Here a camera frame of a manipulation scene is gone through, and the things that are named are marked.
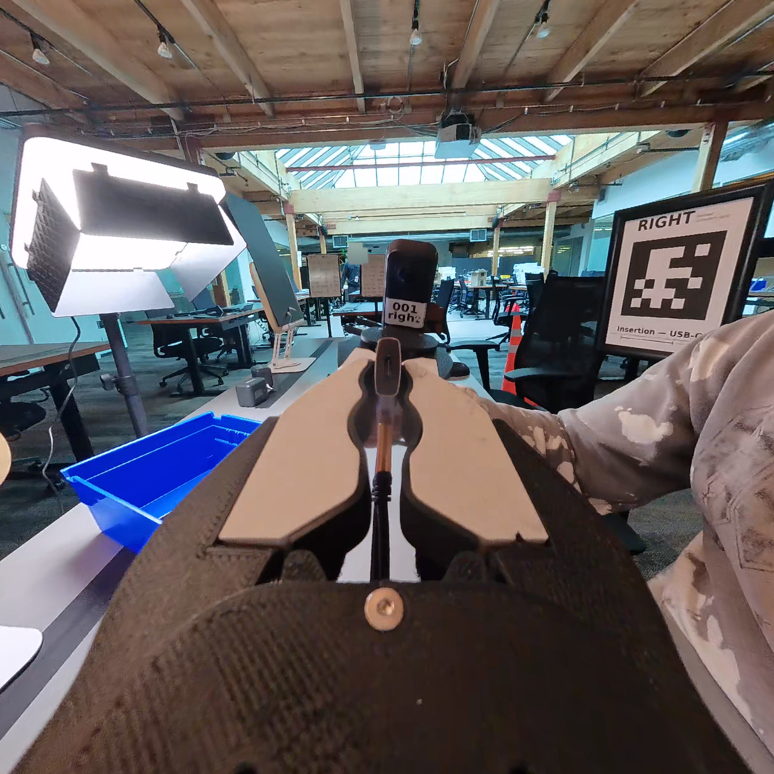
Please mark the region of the white rounded device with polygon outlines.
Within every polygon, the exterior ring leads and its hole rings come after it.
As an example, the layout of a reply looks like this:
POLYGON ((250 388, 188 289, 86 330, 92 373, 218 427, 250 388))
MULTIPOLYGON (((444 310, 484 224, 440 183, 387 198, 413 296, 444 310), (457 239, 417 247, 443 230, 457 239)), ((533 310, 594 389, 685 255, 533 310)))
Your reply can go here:
POLYGON ((43 642, 37 628, 1 625, 1 691, 33 662, 43 642))

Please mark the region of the wooden office desk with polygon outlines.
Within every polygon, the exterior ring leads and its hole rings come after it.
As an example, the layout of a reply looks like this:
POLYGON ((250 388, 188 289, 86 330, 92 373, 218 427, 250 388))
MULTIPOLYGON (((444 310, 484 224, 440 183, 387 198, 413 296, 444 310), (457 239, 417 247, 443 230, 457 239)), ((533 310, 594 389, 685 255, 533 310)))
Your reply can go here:
POLYGON ((73 346, 69 343, 2 345, 2 401, 49 390, 56 408, 63 408, 61 421, 73 456, 77 461, 88 459, 94 455, 92 442, 75 397, 67 398, 67 392, 76 378, 99 372, 98 355, 110 351, 107 342, 73 346))

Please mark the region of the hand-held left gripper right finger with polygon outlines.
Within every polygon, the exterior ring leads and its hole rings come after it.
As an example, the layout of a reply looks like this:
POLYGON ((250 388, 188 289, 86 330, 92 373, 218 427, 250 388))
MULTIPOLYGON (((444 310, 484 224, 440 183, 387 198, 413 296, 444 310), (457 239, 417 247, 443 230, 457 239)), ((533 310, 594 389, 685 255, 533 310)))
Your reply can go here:
POLYGON ((418 577, 443 577, 471 555, 486 572, 547 560, 549 533, 498 427, 476 394, 429 360, 403 364, 400 527, 418 577))

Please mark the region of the studio light panel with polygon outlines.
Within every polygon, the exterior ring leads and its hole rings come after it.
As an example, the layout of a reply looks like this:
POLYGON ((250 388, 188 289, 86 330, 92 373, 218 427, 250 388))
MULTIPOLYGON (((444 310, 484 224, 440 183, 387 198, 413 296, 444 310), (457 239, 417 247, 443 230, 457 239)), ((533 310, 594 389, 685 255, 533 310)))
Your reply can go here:
POLYGON ((193 300, 247 247, 225 198, 206 166, 27 125, 11 257, 54 317, 172 308, 161 271, 193 300))

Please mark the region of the skylight window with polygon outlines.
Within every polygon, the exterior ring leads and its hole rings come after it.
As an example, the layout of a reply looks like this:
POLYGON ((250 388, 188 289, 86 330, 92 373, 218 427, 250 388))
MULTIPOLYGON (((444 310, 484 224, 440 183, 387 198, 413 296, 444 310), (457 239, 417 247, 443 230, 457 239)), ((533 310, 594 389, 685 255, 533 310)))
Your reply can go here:
POLYGON ((566 134, 484 138, 470 156, 442 159, 437 143, 284 148, 275 156, 304 189, 398 187, 528 179, 570 144, 566 134))

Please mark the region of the blue plastic bin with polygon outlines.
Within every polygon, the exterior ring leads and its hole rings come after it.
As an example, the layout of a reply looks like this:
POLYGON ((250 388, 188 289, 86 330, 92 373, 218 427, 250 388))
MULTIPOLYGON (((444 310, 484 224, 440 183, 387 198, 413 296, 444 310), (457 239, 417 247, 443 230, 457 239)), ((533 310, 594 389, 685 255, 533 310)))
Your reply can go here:
POLYGON ((206 412, 72 464, 61 474, 100 531, 139 553, 163 519, 259 426, 206 412))

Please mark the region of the black office chair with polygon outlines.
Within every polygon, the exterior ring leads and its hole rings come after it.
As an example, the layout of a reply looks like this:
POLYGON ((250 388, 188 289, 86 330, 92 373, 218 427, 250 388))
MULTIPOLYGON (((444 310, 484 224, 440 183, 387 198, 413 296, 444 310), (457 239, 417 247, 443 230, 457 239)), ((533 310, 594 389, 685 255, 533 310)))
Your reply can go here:
POLYGON ((602 277, 550 276, 530 313, 504 380, 516 392, 495 390, 495 402, 557 413, 593 401, 604 354, 596 348, 596 328, 605 295, 602 277))

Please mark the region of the grey usb-c port adapter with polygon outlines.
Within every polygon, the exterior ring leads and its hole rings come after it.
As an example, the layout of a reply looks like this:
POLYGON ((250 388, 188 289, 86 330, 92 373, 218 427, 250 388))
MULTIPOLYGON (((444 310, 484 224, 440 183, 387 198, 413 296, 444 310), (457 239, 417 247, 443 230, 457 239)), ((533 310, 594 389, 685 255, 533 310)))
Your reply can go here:
POLYGON ((402 357, 400 343, 383 337, 375 350, 375 475, 372 481, 371 581, 390 573, 389 503, 392 497, 393 421, 400 390, 402 357))

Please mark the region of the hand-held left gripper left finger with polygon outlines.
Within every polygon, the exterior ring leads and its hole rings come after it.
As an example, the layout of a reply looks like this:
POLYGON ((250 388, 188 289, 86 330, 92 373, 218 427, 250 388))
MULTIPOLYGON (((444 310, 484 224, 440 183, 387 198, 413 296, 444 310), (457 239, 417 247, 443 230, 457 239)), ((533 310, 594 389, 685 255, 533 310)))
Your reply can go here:
POLYGON ((271 424, 218 535, 228 547, 311 552, 335 581, 368 535, 372 490, 356 419, 367 407, 375 354, 346 362, 271 424))

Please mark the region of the dark panel on wooden stand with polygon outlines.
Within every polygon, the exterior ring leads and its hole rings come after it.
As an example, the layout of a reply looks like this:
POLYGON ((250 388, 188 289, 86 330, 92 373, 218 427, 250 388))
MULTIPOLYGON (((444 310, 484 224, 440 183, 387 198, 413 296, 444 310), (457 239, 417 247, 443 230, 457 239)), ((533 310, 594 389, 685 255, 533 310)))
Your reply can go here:
POLYGON ((295 331, 305 322, 305 316, 266 222, 254 203, 232 193, 226 194, 224 205, 246 241, 253 284, 274 335, 269 367, 276 375, 305 372, 314 358, 292 354, 295 331))

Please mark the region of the grey light stand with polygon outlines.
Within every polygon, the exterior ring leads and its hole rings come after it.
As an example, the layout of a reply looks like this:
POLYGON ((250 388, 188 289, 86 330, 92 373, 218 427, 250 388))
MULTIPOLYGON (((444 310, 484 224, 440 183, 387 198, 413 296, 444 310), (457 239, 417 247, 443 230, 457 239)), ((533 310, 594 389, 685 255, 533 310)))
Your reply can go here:
POLYGON ((128 351, 121 333, 119 316, 116 313, 101 314, 100 321, 108 337, 108 343, 110 343, 114 359, 115 388, 125 401, 135 436, 142 438, 149 434, 147 416, 141 401, 138 382, 132 371, 128 351))

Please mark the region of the small grey device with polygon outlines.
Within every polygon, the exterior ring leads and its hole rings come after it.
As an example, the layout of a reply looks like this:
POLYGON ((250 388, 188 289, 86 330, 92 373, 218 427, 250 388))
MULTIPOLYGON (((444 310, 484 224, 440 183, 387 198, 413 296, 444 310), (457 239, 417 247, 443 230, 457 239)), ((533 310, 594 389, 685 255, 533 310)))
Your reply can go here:
POLYGON ((237 404, 242 408, 256 408, 274 392, 272 369, 267 364, 251 368, 250 378, 235 387, 237 404))

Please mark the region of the framed marker sign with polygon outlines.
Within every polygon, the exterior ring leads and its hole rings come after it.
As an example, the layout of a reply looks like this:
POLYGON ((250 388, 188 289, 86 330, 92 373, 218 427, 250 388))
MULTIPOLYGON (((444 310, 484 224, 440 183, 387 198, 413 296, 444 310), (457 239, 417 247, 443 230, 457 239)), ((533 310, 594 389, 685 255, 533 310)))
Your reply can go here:
POLYGON ((596 347, 659 360, 738 320, 762 256, 772 174, 617 210, 596 347))

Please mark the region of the orange traffic cone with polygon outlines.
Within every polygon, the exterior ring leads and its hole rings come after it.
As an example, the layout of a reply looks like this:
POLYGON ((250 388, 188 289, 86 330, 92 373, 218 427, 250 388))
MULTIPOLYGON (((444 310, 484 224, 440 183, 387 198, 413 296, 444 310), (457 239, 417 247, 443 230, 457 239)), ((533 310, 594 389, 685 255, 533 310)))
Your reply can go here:
POLYGON ((515 383, 508 381, 506 375, 516 368, 516 353, 519 344, 522 340, 523 333, 523 313, 518 301, 514 300, 510 305, 511 324, 508 335, 508 354, 506 358, 506 366, 504 367, 504 375, 501 387, 505 392, 509 392, 513 395, 516 394, 515 383))

